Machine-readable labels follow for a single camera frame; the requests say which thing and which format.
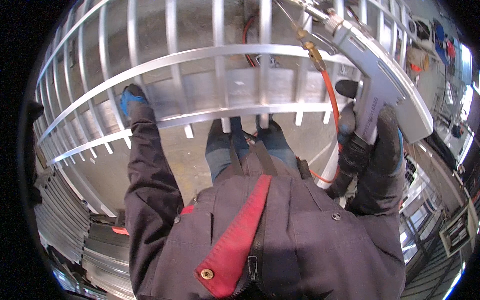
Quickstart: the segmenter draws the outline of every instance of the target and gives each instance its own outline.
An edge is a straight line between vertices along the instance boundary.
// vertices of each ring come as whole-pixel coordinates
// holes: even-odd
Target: snap button
[[[203,269],[201,275],[203,279],[209,280],[213,278],[213,271],[210,269]]]
[[[332,214],[332,219],[335,220],[335,221],[338,221],[341,219],[341,215],[339,213],[333,213]]]

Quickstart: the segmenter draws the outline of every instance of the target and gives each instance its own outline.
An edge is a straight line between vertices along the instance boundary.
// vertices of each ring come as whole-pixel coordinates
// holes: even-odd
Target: jacket
[[[201,191],[189,213],[162,151],[154,113],[141,106],[132,118],[131,182],[125,195],[130,277],[137,299],[214,299],[194,270],[247,201],[262,174],[255,153]],[[347,211],[313,180],[272,157],[264,206],[260,290],[273,299],[398,299],[405,284],[398,204],[403,172],[359,180]],[[252,278],[245,262],[233,296]]]

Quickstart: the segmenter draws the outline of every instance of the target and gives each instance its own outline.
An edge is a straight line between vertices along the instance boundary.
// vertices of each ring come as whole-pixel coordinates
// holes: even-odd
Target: brass fitting
[[[320,52],[318,51],[313,42],[306,42],[305,44],[303,44],[302,48],[304,50],[308,50],[308,55],[310,56],[313,65],[319,72],[325,71],[327,69],[327,65],[325,64],[324,59],[320,55]]]

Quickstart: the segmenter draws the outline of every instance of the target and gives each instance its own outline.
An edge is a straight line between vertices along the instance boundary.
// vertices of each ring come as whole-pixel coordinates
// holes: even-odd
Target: leg
[[[243,136],[240,117],[231,118],[230,125],[232,132],[224,133],[221,120],[216,119],[208,133],[205,159],[210,168],[212,182],[232,163],[230,159],[230,137],[233,139],[233,146],[239,159],[248,153],[249,147]]]
[[[290,149],[283,135],[282,128],[273,120],[272,115],[269,117],[269,126],[267,129],[260,128],[260,116],[256,116],[255,122],[257,124],[257,138],[263,141],[268,153],[279,158],[287,166],[297,170],[297,158],[292,149]]]

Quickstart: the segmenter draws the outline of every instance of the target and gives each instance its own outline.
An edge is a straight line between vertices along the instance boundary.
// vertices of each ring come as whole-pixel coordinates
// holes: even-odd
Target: gloved hand
[[[336,89],[345,96],[354,96],[356,83],[344,82],[343,88]],[[373,146],[367,145],[354,132],[355,113],[353,104],[347,105],[338,120],[338,140],[343,145],[338,163],[340,173],[336,181],[327,190],[332,197],[345,188],[348,178],[358,176],[357,196],[346,209],[357,214],[387,214],[398,209],[401,200],[404,178],[403,138],[391,106],[384,106],[377,121],[378,137]]]
[[[142,104],[148,104],[147,97],[142,89],[136,84],[130,84],[123,89],[121,94],[120,107],[123,113],[128,117],[132,109]]]

